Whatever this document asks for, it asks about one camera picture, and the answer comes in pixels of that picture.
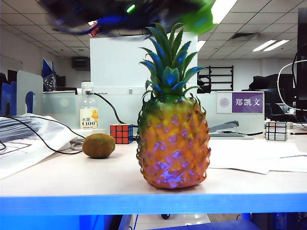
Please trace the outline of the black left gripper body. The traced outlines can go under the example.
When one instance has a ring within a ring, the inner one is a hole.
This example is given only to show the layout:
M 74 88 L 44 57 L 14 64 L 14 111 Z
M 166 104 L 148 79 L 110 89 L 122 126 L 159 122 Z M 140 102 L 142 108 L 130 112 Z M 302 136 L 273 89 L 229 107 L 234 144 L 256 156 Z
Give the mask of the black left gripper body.
M 189 12 L 199 9 L 199 3 L 194 0 L 158 0 L 154 10 L 153 22 L 174 24 Z

